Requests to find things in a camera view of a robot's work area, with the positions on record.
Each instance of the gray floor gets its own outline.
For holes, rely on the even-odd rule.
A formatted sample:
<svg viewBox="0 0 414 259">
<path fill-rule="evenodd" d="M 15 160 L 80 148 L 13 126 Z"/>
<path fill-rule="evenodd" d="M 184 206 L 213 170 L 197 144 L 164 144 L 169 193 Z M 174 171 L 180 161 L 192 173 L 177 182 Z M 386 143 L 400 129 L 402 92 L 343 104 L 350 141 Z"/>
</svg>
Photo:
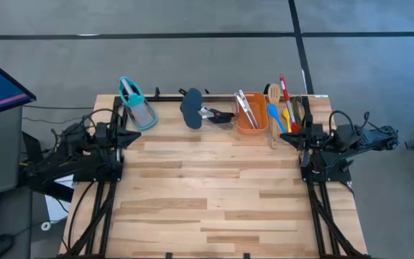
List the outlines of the gray floor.
<svg viewBox="0 0 414 259">
<path fill-rule="evenodd" d="M 414 32 L 414 1 L 297 0 L 296 5 L 303 32 Z M 288 2 L 282 0 L 0 0 L 0 35 L 292 30 Z M 328 94 L 333 108 L 356 123 L 370 111 L 372 122 L 398 128 L 402 143 L 414 137 L 414 37 L 304 43 L 316 94 Z M 284 73 L 292 93 L 304 92 L 291 37 L 0 40 L 0 66 L 33 91 L 40 106 L 93 106 L 96 94 L 116 93 L 119 76 L 134 79 L 147 93 L 156 86 L 163 93 L 180 87 L 231 93 L 261 91 Z M 26 108 L 24 116 L 63 121 L 86 112 Z M 23 124 L 46 147 L 53 141 L 51 127 Z M 414 151 L 401 145 L 367 153 L 356 158 L 351 172 L 369 253 L 414 258 Z M 48 236 L 35 234 L 32 256 L 53 256 L 62 227 Z"/>
</svg>

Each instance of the orange utensil holder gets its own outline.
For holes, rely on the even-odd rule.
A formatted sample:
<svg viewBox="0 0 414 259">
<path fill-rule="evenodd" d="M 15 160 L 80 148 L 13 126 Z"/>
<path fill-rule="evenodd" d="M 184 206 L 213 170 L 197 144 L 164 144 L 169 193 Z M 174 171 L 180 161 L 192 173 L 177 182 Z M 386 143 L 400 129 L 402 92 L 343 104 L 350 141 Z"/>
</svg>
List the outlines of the orange utensil holder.
<svg viewBox="0 0 414 259">
<path fill-rule="evenodd" d="M 239 117 L 237 118 L 237 130 L 244 135 L 258 135 L 263 133 L 268 127 L 266 97 L 259 92 L 245 92 L 245 98 L 249 102 L 250 109 L 258 123 L 258 129 L 254 129 L 250 124 L 249 118 L 242 107 L 239 106 Z"/>
</svg>

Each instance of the wooden spatula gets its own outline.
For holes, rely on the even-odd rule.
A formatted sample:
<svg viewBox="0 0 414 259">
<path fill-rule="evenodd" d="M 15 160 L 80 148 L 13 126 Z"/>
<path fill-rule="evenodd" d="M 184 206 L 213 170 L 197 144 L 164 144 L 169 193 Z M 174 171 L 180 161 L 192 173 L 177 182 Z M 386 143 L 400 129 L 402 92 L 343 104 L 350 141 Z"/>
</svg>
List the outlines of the wooden spatula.
<svg viewBox="0 0 414 259">
<path fill-rule="evenodd" d="M 280 86 L 276 83 L 271 84 L 267 90 L 267 98 L 270 100 L 270 103 L 274 104 L 276 107 L 279 104 L 280 93 L 282 93 L 282 91 L 280 90 Z M 272 137 L 268 143 L 271 148 L 275 148 L 276 142 L 274 140 L 279 137 L 279 130 L 277 129 L 277 122 L 273 118 L 271 119 L 270 127 Z"/>
</svg>

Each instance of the wood grain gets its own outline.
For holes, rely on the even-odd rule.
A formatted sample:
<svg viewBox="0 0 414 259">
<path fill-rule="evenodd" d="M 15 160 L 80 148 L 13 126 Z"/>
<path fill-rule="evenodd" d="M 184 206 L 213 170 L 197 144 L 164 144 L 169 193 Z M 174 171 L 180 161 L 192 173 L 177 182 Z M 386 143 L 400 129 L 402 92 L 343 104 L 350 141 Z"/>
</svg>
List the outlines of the wood grain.
<svg viewBox="0 0 414 259">
<path fill-rule="evenodd" d="M 95 109 L 111 108 L 113 100 L 112 95 L 100 95 Z M 315 123 L 327 128 L 328 98 L 309 96 L 309 102 Z M 180 103 L 153 105 L 159 122 L 124 151 L 106 257 L 163 258 L 168 252 L 174 258 L 318 256 L 308 192 L 293 147 L 281 141 L 269 148 L 269 132 L 246 136 L 235 127 L 222 129 L 208 122 L 192 130 L 183 122 Z M 234 105 L 225 101 L 209 106 L 228 112 Z M 99 112 L 93 119 L 107 122 L 110 116 Z M 86 186 L 76 185 L 72 208 Z M 354 198 L 340 184 L 327 187 L 336 223 L 365 253 Z M 91 219 L 95 192 L 96 184 L 79 208 L 73 242 Z M 324 223 L 323 228 L 330 252 Z M 94 251 L 100 236 L 101 225 Z"/>
</svg>

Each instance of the black floor stripe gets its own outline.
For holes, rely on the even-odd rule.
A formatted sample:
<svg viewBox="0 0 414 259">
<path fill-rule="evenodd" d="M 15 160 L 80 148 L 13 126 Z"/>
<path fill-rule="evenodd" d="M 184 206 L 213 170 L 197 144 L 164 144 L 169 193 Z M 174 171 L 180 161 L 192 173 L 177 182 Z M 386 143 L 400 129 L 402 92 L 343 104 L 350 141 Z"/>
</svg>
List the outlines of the black floor stripe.
<svg viewBox="0 0 414 259">
<path fill-rule="evenodd" d="M 98 35 L 0 35 L 0 40 L 133 40 L 133 39 L 198 39 L 294 37 L 293 32 L 186 32 L 186 33 L 131 33 Z"/>
<path fill-rule="evenodd" d="M 298 55 L 300 57 L 301 69 L 304 71 L 305 87 L 307 94 L 314 94 L 313 81 L 311 80 L 311 73 L 309 72 L 308 59 L 306 57 L 305 45 L 301 35 L 300 21 L 298 20 L 298 13 L 296 11 L 295 0 L 288 0 L 290 13 L 292 14 L 293 29 L 295 32 L 296 46 L 298 48 Z"/>
<path fill-rule="evenodd" d="M 303 32 L 303 37 L 414 37 L 414 32 Z"/>
</svg>

